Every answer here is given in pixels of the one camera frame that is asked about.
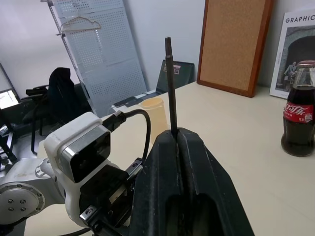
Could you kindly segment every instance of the metal rod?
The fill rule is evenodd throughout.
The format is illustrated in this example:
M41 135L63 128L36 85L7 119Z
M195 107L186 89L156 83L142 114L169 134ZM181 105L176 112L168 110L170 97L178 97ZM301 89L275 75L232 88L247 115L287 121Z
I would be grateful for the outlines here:
M177 115L176 115L176 97L174 86L174 64L172 55L171 38L165 38L165 61L166 61L166 74L168 83L168 102L169 102L169 114L171 119L171 132L172 135L177 138Z

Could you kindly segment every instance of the cork board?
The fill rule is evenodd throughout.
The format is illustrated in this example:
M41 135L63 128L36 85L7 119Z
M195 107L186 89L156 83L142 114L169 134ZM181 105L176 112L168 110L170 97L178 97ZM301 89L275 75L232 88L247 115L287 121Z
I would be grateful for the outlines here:
M253 97L273 0L206 0L197 83Z

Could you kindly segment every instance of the black screw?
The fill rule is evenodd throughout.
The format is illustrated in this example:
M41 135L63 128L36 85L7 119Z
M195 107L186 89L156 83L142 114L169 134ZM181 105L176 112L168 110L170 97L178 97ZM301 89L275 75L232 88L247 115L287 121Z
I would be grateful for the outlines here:
M102 226L98 223L96 223L94 226L93 226L93 231L98 233L102 230Z

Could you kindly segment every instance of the red bottle label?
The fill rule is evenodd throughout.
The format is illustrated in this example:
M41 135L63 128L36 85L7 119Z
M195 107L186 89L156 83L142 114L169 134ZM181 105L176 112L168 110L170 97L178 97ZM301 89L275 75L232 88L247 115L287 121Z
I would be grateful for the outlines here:
M308 123L313 120L313 105L297 105L288 102L284 107L283 117L289 121L298 123Z

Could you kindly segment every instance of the wire hanger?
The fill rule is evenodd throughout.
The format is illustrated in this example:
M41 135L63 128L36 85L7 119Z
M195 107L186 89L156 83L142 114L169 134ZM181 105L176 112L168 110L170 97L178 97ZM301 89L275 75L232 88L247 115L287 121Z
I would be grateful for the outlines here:
M65 27L69 27L69 26L71 25L71 23L72 23L73 21L77 20L77 19L86 20L86 21L90 22L90 23L92 24L92 26L96 23L97 26L96 26L96 27L93 27L93 28L87 28L87 29L67 29L67 28L65 29ZM71 32L71 31L99 30L99 29L101 29L101 28L102 28L102 26L100 25L99 22L97 22L97 21L90 21L88 18L85 18L85 17L82 17L82 16L77 16L77 17L71 19L70 21L63 23L63 24L60 26L60 31L61 31L61 33L63 33L63 32Z

